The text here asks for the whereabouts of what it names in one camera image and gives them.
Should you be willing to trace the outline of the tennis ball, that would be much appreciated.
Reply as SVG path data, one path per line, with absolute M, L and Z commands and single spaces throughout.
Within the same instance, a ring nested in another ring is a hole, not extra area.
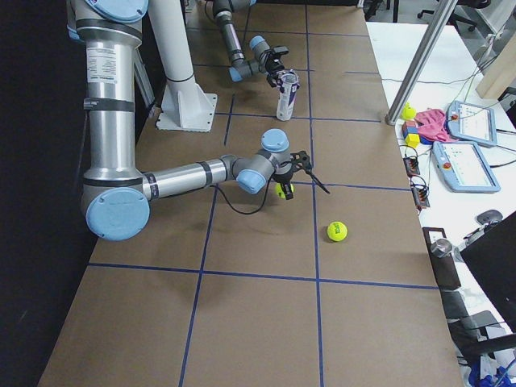
M 341 242 L 347 238 L 348 228 L 340 222 L 334 221 L 327 226 L 327 237 L 333 242 Z
M 290 192 L 293 194 L 295 191 L 295 188 L 293 184 L 290 185 Z M 281 199 L 286 199 L 285 192 L 282 189 L 282 185 L 280 183 L 275 184 L 275 193 L 276 195 Z

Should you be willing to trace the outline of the clear tennis ball can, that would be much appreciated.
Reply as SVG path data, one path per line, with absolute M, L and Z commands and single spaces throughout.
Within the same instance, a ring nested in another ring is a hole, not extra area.
M 298 89 L 283 89 L 281 87 L 281 76 L 278 79 L 278 89 L 277 118 L 281 121 L 288 121 L 291 119 L 293 113 L 293 106 Z

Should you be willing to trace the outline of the blue cube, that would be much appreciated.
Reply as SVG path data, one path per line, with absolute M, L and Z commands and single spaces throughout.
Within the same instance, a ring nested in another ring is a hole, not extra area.
M 412 127 L 412 126 L 407 126 L 407 127 L 403 128 L 403 133 L 404 133 L 404 135 L 408 135 L 408 134 L 418 135 L 418 128 Z

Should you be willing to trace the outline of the yellow cube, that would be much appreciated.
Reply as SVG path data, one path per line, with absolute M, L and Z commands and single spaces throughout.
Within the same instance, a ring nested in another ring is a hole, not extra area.
M 408 147 L 416 148 L 420 144 L 420 136 L 418 133 L 407 133 L 404 139 Z

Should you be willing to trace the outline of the pink cloth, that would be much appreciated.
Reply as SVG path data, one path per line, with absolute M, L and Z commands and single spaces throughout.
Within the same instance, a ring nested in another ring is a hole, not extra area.
M 443 110 L 429 109 L 415 116 L 418 133 L 432 142 L 451 142 L 452 138 L 445 129 L 446 115 Z

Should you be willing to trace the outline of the steel cup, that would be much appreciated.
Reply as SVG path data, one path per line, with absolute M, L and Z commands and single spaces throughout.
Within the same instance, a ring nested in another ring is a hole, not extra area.
M 431 255 L 435 256 L 437 258 L 444 258 L 446 256 L 450 256 L 452 253 L 452 250 L 453 250 L 452 243 L 445 238 L 436 239 L 430 245 Z

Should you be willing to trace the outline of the teach pendant near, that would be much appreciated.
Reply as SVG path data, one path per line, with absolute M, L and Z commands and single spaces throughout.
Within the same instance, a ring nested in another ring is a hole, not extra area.
M 501 190 L 480 147 L 474 142 L 434 142 L 432 156 L 444 184 L 452 192 L 491 194 Z

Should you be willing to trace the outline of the teach pendant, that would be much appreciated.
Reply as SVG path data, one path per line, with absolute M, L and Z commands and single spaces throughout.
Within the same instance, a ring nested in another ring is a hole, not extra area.
M 492 108 L 454 101 L 447 108 L 447 129 L 455 139 L 473 141 L 492 148 L 497 145 L 497 128 Z
M 452 192 L 491 194 L 501 190 L 480 147 L 474 142 L 434 142 L 432 156 L 444 184 Z

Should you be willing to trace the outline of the teach pendant far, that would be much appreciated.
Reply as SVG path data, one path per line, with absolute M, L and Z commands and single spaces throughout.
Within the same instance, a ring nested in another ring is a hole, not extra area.
M 454 101 L 447 108 L 447 129 L 455 139 L 473 141 L 492 148 L 497 145 L 497 128 L 492 108 Z

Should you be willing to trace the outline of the black computer mouse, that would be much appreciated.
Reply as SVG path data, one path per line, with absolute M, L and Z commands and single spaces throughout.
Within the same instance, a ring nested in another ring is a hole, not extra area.
M 480 225 L 496 224 L 503 220 L 503 214 L 498 210 L 486 210 L 475 217 Z

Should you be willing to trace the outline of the black monitor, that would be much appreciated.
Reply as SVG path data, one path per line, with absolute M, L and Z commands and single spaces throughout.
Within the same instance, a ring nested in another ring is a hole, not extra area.
M 487 298 L 515 331 L 515 213 L 468 245 L 461 255 Z

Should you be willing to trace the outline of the white mounting post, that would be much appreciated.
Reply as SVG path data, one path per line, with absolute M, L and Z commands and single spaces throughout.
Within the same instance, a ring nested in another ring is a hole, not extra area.
M 211 129 L 216 94 L 206 94 L 196 82 L 179 0 L 151 0 L 148 13 L 166 76 L 161 130 L 208 132 Z

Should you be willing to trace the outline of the aluminium frame post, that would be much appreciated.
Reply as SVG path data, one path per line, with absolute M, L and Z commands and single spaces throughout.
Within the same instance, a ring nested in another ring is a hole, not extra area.
M 393 126 L 400 117 L 402 109 L 408 102 L 409 96 L 457 3 L 457 0 L 439 2 L 434 17 L 422 37 L 393 103 L 386 113 L 385 122 L 388 125 Z

